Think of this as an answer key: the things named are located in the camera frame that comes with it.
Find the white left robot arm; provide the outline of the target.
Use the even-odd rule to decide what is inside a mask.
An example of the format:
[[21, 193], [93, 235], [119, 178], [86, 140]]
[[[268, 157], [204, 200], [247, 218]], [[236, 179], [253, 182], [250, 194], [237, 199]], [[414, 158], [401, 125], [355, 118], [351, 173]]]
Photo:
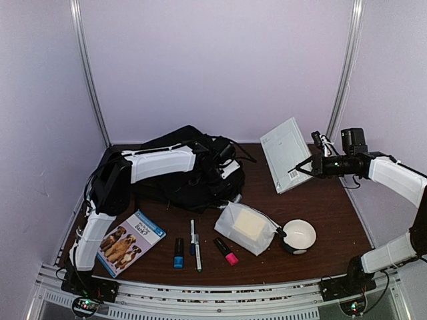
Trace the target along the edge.
[[82, 296], [95, 291], [95, 279], [85, 272], [93, 269], [97, 250], [109, 226], [128, 208], [133, 184], [170, 173], [193, 171], [201, 171], [202, 177], [212, 185], [221, 184], [239, 167], [235, 154], [234, 146], [223, 137], [208, 139], [207, 143], [185, 141], [130, 151], [108, 147], [84, 191], [88, 218], [66, 262], [66, 268], [74, 271], [70, 285]]

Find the dog picture book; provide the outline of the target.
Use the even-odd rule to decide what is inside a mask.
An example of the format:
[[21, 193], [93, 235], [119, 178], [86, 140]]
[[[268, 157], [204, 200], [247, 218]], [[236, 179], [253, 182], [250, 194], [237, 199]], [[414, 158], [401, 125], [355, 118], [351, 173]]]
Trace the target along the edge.
[[97, 258], [116, 278], [165, 236], [162, 228], [138, 210], [104, 237]]

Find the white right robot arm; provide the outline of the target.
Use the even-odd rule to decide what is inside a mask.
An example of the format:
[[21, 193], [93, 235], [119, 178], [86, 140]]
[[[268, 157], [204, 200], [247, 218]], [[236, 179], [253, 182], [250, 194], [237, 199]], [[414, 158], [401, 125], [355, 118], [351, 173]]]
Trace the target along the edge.
[[426, 174], [421, 173], [396, 159], [389, 153], [369, 150], [363, 129], [343, 129], [342, 153], [318, 131], [312, 133], [318, 152], [295, 165], [295, 170], [310, 177], [352, 176], [364, 179], [372, 185], [371, 190], [389, 200], [396, 196], [395, 203], [412, 214], [406, 222], [409, 226], [403, 234], [394, 233], [388, 242], [353, 258], [342, 279], [342, 289], [356, 294], [368, 280], [379, 271], [399, 268], [409, 262], [426, 260]]

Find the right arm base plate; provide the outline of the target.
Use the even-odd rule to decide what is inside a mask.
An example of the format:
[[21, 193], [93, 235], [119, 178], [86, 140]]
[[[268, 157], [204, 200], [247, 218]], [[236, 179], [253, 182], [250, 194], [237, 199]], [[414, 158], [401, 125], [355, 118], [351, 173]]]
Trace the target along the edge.
[[363, 292], [374, 290], [376, 282], [371, 276], [357, 279], [345, 275], [322, 279], [319, 286], [323, 301], [333, 301], [353, 295], [361, 295]]

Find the grey shrink-wrapped notebook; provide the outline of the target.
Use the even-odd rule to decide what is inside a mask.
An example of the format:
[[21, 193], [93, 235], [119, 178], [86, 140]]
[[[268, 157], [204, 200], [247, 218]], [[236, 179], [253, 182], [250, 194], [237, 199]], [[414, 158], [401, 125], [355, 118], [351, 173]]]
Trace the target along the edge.
[[277, 194], [285, 193], [312, 178], [295, 169], [297, 164], [312, 154], [294, 117], [261, 136], [260, 142]]

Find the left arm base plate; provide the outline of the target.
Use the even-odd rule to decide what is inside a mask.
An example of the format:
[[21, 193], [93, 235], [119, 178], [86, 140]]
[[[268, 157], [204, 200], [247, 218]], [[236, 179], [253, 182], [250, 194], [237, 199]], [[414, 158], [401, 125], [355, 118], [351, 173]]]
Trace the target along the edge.
[[75, 277], [64, 280], [61, 284], [61, 290], [100, 302], [114, 303], [119, 290], [119, 283], [99, 278], [89, 278], [80, 281]]

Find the black student backpack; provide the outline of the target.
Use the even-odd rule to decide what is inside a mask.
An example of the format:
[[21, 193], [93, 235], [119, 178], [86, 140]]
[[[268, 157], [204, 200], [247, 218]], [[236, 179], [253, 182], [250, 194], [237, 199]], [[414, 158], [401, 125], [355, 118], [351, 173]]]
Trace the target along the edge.
[[[141, 149], [154, 149], [156, 147], [169, 147], [183, 143], [188, 147], [195, 147], [196, 160], [194, 168], [188, 172], [175, 172], [152, 177], [139, 181], [131, 187], [136, 197], [152, 199], [162, 203], [169, 203], [188, 211], [203, 213], [208, 208], [218, 208], [226, 205], [228, 201], [238, 201], [242, 195], [246, 175], [242, 161], [252, 163], [256, 159], [234, 140], [202, 133], [191, 125], [186, 125], [166, 135], [152, 139], [140, 145]], [[232, 144], [236, 150], [236, 160], [241, 168], [232, 173], [217, 187], [209, 187], [199, 177], [198, 153], [207, 149], [224, 148]]]

